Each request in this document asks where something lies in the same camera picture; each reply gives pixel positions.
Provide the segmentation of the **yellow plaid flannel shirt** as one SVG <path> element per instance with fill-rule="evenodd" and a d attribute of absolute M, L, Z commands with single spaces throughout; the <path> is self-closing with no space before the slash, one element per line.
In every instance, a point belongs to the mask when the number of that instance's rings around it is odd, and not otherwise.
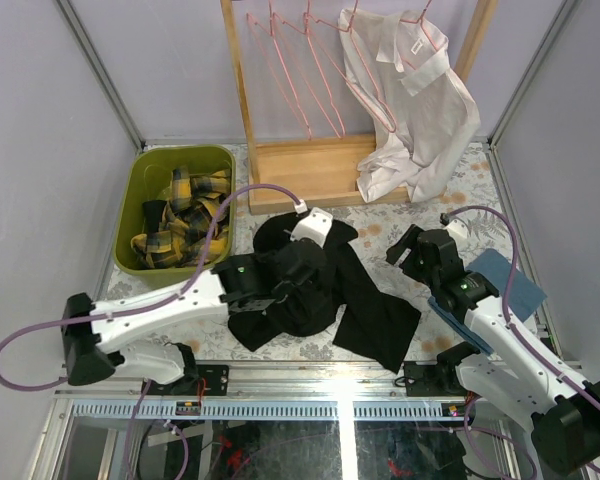
<path fill-rule="evenodd" d="M 193 267 L 197 264 L 208 231 L 212 241 L 206 263 L 220 256 L 228 246 L 229 220 L 223 213 L 215 226 L 212 218 L 231 192 L 231 171 L 192 174 L 183 165 L 172 171 L 166 192 L 155 200 L 165 200 L 160 230 L 145 231 L 130 240 L 131 249 L 148 269 Z"/>

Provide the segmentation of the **white shirt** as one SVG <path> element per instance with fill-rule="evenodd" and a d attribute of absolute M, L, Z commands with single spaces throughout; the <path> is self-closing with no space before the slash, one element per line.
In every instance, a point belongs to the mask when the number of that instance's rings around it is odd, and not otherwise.
<path fill-rule="evenodd" d="M 480 127 L 476 102 L 440 51 L 417 70 L 402 64 L 411 46 L 401 14 L 361 10 L 355 27 L 397 120 L 395 133 L 375 127 L 376 149 L 357 166 L 357 188 L 365 202 L 398 187 L 413 202 L 441 194 Z"/>

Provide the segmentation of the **black button shirt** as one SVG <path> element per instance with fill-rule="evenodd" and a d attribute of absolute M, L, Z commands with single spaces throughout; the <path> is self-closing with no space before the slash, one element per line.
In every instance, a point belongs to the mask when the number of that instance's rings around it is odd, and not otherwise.
<path fill-rule="evenodd" d="M 148 234 L 156 233 L 160 230 L 166 206 L 167 202 L 165 200 L 150 200 L 142 204 L 146 232 Z"/>

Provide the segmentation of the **pink hanger of plaid shirt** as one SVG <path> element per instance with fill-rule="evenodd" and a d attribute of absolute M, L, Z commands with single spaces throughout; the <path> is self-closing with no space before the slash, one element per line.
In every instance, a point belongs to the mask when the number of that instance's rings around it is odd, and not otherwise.
<path fill-rule="evenodd" d="M 333 97 L 331 85 L 325 74 L 321 56 L 316 49 L 316 43 L 312 37 L 311 2 L 306 2 L 304 10 L 300 14 L 300 20 L 297 22 L 286 19 L 276 9 L 274 1 L 269 2 L 268 8 L 270 37 L 283 73 L 287 78 L 289 89 L 295 100 L 294 109 L 305 124 L 307 137 L 313 139 L 315 135 L 305 108 L 297 96 L 294 81 L 291 79 L 291 74 L 287 69 L 286 57 L 279 51 L 280 46 L 285 50 L 291 64 L 297 70 L 297 75 L 304 83 L 308 94 L 316 103 L 317 108 L 320 110 L 335 137 L 342 139 L 346 134 L 346 128 Z"/>

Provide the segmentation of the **pink wire hanger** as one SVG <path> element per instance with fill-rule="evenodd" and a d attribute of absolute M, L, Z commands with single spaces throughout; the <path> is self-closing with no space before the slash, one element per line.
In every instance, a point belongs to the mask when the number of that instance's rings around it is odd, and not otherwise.
<path fill-rule="evenodd" d="M 300 97 L 287 64 L 287 58 L 285 57 L 287 53 L 286 44 L 278 35 L 273 2 L 269 1 L 267 6 L 268 19 L 265 22 L 250 12 L 246 14 L 249 31 L 265 60 L 269 73 L 284 103 L 302 129 L 305 137 L 308 140 L 312 140 L 313 130 L 301 105 Z"/>

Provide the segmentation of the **pink hanger of black shirt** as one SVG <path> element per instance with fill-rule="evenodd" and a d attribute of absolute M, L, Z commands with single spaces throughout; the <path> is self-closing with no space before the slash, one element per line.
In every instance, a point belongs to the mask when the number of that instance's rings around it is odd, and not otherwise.
<path fill-rule="evenodd" d="M 316 16 L 313 1 L 307 1 L 303 12 L 303 33 L 319 72 L 322 72 L 322 63 L 314 53 L 314 48 L 318 49 L 342 78 L 350 93 L 373 119 L 374 126 L 387 133 L 395 133 L 397 120 L 387 103 L 375 61 L 366 53 L 367 48 L 355 29 L 361 13 L 359 2 L 355 1 L 351 8 L 340 12 L 342 17 L 327 21 Z M 316 31 L 317 27 L 325 27 L 336 33 L 342 50 L 340 59 L 323 42 Z"/>

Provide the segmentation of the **pink hanger of white shirt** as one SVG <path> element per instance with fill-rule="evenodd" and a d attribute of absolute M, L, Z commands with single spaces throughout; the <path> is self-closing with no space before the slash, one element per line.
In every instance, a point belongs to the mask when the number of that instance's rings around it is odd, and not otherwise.
<path fill-rule="evenodd" d="M 406 10 L 400 17 L 400 23 L 407 27 L 411 38 L 411 46 L 407 48 L 407 53 L 400 54 L 400 60 L 411 70 L 417 70 L 440 51 L 448 53 L 448 37 L 427 19 L 432 3 L 432 0 L 428 0 L 419 12 Z"/>

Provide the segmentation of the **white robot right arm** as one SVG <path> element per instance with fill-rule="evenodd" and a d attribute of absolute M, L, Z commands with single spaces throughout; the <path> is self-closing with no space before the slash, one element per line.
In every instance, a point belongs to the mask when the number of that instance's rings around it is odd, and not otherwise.
<path fill-rule="evenodd" d="M 464 266 L 456 242 L 465 235 L 457 220 L 441 229 L 411 225 L 387 251 L 387 262 L 426 285 L 464 338 L 430 365 L 405 363 L 406 390 L 485 398 L 529 433 L 547 466 L 568 475 L 600 457 L 600 381 L 561 360 L 503 306 L 496 286 Z"/>

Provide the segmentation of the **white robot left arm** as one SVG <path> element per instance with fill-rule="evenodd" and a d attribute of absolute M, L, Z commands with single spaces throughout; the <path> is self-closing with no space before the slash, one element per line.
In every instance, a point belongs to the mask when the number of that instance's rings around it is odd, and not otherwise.
<path fill-rule="evenodd" d="M 177 394 L 192 392 L 199 371 L 191 349 L 147 341 L 156 330 L 193 320 L 226 321 L 233 314 L 262 312 L 309 285 L 327 264 L 310 239 L 292 241 L 266 254 L 234 255 L 186 281 L 119 301 L 71 296 L 70 324 L 62 329 L 65 367 L 71 386 L 116 374 L 149 379 Z"/>

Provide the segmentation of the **wooden clothes rack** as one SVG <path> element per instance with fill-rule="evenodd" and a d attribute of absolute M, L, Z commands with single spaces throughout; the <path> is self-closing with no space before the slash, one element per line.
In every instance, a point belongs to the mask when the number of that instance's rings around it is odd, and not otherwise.
<path fill-rule="evenodd" d="M 477 1 L 454 70 L 466 82 L 480 51 L 498 1 Z M 220 1 L 235 77 L 239 107 L 247 142 L 248 180 L 251 184 L 279 184 L 299 192 L 312 206 L 338 207 L 362 205 L 354 187 L 356 164 L 370 154 L 375 144 L 372 134 L 307 139 L 258 144 L 249 112 L 244 81 L 240 40 L 233 1 Z M 272 194 L 249 194 L 253 214 L 281 213 L 287 200 Z"/>

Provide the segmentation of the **folded blue cloth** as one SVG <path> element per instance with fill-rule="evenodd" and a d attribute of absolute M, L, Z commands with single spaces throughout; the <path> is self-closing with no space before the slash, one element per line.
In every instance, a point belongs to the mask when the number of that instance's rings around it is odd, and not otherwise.
<path fill-rule="evenodd" d="M 466 268 L 482 274 L 500 293 L 503 293 L 507 285 L 511 263 L 495 249 L 488 248 L 468 263 Z M 521 271 L 516 271 L 508 305 L 519 320 L 529 319 L 546 298 L 546 293 L 538 285 Z M 465 341 L 472 343 L 486 355 L 493 353 L 493 349 L 484 340 L 462 325 L 450 313 L 442 310 L 433 297 L 428 299 L 428 304 Z"/>

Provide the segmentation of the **olive green plastic basket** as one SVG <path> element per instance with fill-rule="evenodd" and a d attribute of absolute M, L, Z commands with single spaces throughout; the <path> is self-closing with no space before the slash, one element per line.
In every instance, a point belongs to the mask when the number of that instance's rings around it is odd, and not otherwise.
<path fill-rule="evenodd" d="M 231 250 L 234 215 L 221 203 L 234 191 L 236 162 L 218 145 L 155 148 L 133 164 L 113 247 L 118 268 L 157 288 L 190 278 L 208 232 L 205 264 Z"/>

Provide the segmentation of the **aluminium front frame rail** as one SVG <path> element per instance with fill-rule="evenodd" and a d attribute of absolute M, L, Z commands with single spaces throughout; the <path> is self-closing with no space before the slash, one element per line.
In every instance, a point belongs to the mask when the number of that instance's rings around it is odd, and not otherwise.
<path fill-rule="evenodd" d="M 406 399 L 406 387 L 397 387 L 400 374 L 370 361 L 218 361 L 229 367 L 225 400 L 345 400 L 389 401 Z M 72 399 L 135 400 L 143 381 L 112 377 L 88 386 L 62 385 L 54 397 Z"/>

